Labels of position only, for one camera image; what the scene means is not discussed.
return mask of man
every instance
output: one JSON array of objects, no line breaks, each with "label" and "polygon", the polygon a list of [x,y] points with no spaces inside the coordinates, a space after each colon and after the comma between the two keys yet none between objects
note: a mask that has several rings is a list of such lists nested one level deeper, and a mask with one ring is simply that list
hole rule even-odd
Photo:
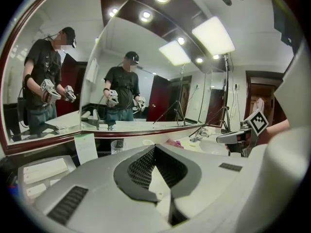
[{"label": "man", "polygon": [[105,78],[104,95],[108,98],[109,92],[115,90],[119,104],[107,109],[107,122],[134,121],[133,98],[139,100],[138,76],[134,70],[139,62],[137,53],[128,52],[121,67],[112,67]]},{"label": "man", "polygon": [[30,134],[39,134],[45,128],[45,122],[56,118],[55,100],[50,93],[41,89],[45,79],[52,81],[57,93],[65,97],[61,82],[61,57],[57,52],[67,45],[75,48],[75,31],[64,28],[52,40],[37,40],[30,49],[23,73],[23,96],[26,100],[27,118]]}]

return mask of black t-shirt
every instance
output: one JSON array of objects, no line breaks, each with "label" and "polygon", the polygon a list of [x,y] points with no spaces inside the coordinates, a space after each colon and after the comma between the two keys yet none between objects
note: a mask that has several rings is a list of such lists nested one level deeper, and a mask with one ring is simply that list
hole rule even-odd
[{"label": "black t-shirt", "polygon": [[[31,47],[24,65],[30,59],[34,61],[34,68],[31,72],[31,76],[38,85],[41,85],[45,79],[51,80],[55,86],[61,82],[61,57],[60,54],[53,49],[50,41],[37,40]],[[41,97],[34,94],[26,86],[24,98],[26,99],[26,106],[28,108],[34,108],[44,104]]]},{"label": "black t-shirt", "polygon": [[116,109],[131,109],[134,106],[133,96],[139,95],[138,76],[134,72],[127,72],[123,67],[112,67],[105,78],[111,82],[111,90],[118,93],[119,104]]}]

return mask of black strap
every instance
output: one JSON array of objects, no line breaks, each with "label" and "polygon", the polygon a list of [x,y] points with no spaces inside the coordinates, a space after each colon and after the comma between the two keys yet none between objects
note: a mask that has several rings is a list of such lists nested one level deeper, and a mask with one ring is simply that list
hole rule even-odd
[{"label": "black strap", "polygon": [[27,82],[28,82],[28,80],[29,80],[30,78],[32,78],[32,76],[31,76],[30,74],[27,74],[27,75],[25,76],[25,79],[24,79],[24,86],[25,86],[25,87],[28,87],[28,86],[27,86]]}]

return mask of square ceiling light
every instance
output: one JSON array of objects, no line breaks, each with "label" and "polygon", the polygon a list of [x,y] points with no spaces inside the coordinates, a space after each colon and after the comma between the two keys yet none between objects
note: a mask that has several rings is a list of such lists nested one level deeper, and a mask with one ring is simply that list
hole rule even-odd
[{"label": "square ceiling light", "polygon": [[191,62],[191,59],[186,54],[185,50],[176,40],[160,47],[159,51],[163,53],[174,66],[188,64]]},{"label": "square ceiling light", "polygon": [[192,30],[212,56],[235,50],[234,44],[218,17],[203,22]]}]

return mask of white robotic device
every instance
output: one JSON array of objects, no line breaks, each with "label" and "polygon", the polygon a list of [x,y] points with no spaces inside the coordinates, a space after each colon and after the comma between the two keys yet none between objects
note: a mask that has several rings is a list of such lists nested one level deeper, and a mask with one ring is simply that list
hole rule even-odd
[{"label": "white robotic device", "polygon": [[146,108],[146,99],[145,97],[139,97],[138,101],[137,101],[137,108],[139,111],[144,111],[144,109]]},{"label": "white robotic device", "polygon": [[54,89],[54,84],[52,83],[51,80],[45,79],[42,84],[41,84],[41,90],[43,91],[43,93],[48,93],[50,99],[49,103],[53,103],[56,100],[59,100],[62,98],[61,95],[59,95],[56,90]]},{"label": "white robotic device", "polygon": [[109,90],[109,96],[107,99],[107,105],[113,107],[119,104],[118,93],[115,90]]},{"label": "white robotic device", "polygon": [[74,91],[70,85],[66,86],[65,95],[66,95],[66,97],[65,97],[66,101],[70,101],[73,103],[76,100],[76,96],[75,96]]},{"label": "white robotic device", "polygon": [[[248,157],[257,142],[258,136],[268,127],[269,123],[260,109],[254,111],[247,119],[241,122],[239,131],[230,132],[216,138],[217,143],[225,143],[230,153],[241,153]],[[246,144],[246,134],[250,133],[249,145]]]}]

